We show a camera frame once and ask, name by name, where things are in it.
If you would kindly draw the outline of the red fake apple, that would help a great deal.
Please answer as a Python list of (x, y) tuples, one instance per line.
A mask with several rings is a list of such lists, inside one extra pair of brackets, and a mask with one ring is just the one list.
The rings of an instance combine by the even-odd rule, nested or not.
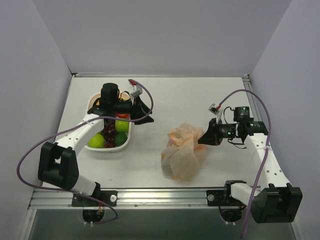
[(117, 113), (116, 116), (118, 118), (126, 119), (129, 115), (126, 113)]

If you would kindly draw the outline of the orange fake tangerine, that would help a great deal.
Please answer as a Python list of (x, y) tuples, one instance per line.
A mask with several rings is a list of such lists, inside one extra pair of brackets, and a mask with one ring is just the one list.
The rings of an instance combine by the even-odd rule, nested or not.
[(127, 101), (130, 99), (130, 95), (126, 92), (122, 92), (119, 95), (119, 99), (123, 100), (123, 101)]

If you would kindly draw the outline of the translucent orange plastic bag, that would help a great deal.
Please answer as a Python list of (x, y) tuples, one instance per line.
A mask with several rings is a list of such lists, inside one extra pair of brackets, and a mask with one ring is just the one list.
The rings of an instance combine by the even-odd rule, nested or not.
[(198, 140), (204, 135), (201, 127), (182, 123), (168, 131), (168, 142), (161, 152), (163, 174), (175, 181), (190, 182), (199, 173), (207, 149)]

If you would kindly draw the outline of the white perforated plastic basket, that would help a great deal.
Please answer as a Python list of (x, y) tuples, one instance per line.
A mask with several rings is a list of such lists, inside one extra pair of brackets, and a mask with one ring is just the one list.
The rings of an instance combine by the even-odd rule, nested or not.
[(102, 153), (122, 151), (129, 143), (131, 137), (132, 123), (129, 114), (116, 114), (117, 120), (104, 121), (104, 128), (95, 134), (85, 145), (87, 150)]

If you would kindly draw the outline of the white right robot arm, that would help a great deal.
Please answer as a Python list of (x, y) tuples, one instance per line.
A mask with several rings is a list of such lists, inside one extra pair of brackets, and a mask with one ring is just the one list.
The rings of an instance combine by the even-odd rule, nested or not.
[(262, 121), (250, 116), (248, 106), (233, 109), (233, 123), (222, 123), (224, 110), (212, 104), (209, 111), (215, 117), (209, 121), (208, 129), (198, 140), (199, 144), (219, 146), (224, 139), (240, 139), (253, 162), (261, 169), (263, 182), (254, 190), (243, 180), (227, 180), (218, 193), (207, 191), (210, 206), (226, 207), (221, 216), (227, 222), (236, 222), (244, 207), (249, 207), (254, 221), (262, 223), (291, 223), (294, 221), (303, 194), (293, 187), (280, 168), (272, 147), (267, 142), (268, 130)]

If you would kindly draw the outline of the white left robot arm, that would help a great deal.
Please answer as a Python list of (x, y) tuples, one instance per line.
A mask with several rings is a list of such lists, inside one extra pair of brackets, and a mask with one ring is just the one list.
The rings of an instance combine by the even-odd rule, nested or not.
[(100, 90), (100, 98), (87, 111), (82, 121), (75, 127), (61, 132), (62, 138), (54, 143), (41, 146), (37, 177), (40, 181), (62, 190), (96, 197), (100, 185), (80, 175), (77, 156), (98, 131), (105, 126), (105, 120), (115, 120), (117, 114), (128, 114), (128, 122), (142, 125), (154, 122), (150, 116), (153, 108), (141, 100), (147, 88), (141, 83), (129, 80), (129, 99), (120, 98), (120, 90), (115, 83), (105, 83)]

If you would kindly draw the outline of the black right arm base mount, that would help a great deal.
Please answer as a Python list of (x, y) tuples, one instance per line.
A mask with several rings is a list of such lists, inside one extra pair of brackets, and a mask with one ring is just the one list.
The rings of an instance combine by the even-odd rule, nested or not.
[(206, 190), (206, 203), (209, 207), (243, 207), (244, 203), (231, 197), (223, 189)]

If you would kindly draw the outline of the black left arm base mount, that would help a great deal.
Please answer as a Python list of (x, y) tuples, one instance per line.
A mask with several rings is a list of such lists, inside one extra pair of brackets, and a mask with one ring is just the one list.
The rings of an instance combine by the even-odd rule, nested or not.
[(101, 207), (103, 203), (111, 207), (117, 205), (118, 191), (116, 190), (101, 190), (98, 195), (87, 196), (79, 193), (74, 194), (71, 201), (72, 207)]

